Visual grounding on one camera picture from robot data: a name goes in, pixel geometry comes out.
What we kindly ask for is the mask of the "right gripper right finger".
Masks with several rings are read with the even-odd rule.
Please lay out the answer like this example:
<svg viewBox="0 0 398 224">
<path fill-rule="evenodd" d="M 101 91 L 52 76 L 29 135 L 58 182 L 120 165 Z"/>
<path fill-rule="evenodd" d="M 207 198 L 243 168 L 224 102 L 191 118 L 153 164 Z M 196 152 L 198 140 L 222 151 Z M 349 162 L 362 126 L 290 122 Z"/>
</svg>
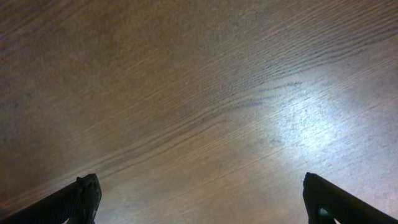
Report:
<svg viewBox="0 0 398 224">
<path fill-rule="evenodd" d="M 309 224 L 397 224 L 397 219 L 310 172 L 303 181 L 303 200 Z"/>
</svg>

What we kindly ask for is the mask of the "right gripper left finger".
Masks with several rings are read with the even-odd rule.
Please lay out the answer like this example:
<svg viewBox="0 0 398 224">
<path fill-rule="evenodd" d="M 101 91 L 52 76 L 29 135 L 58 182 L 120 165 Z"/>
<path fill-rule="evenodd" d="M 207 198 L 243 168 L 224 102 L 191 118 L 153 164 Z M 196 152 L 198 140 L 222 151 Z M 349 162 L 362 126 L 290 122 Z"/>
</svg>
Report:
<svg viewBox="0 0 398 224">
<path fill-rule="evenodd" d="M 94 224 L 101 198 L 97 175 L 88 174 L 1 220 L 1 224 Z"/>
</svg>

